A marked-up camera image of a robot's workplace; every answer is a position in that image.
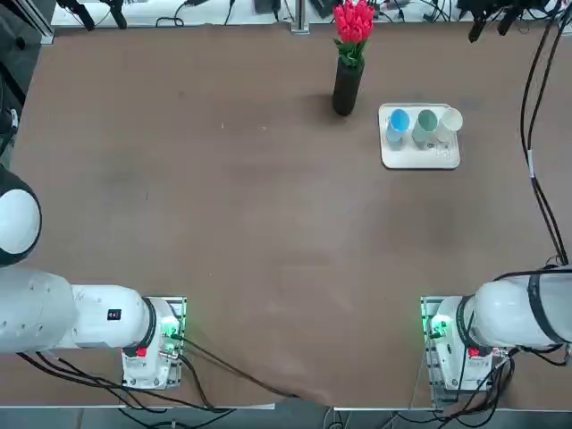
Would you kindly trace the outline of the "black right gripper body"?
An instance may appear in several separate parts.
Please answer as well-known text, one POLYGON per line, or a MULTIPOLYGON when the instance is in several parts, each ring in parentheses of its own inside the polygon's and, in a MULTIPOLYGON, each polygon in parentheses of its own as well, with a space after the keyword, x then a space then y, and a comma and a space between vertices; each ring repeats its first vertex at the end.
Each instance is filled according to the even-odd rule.
POLYGON ((528 0, 460 0, 459 9, 464 12, 471 12, 473 16, 490 16, 501 10, 533 9, 536 7, 535 1, 528 0))

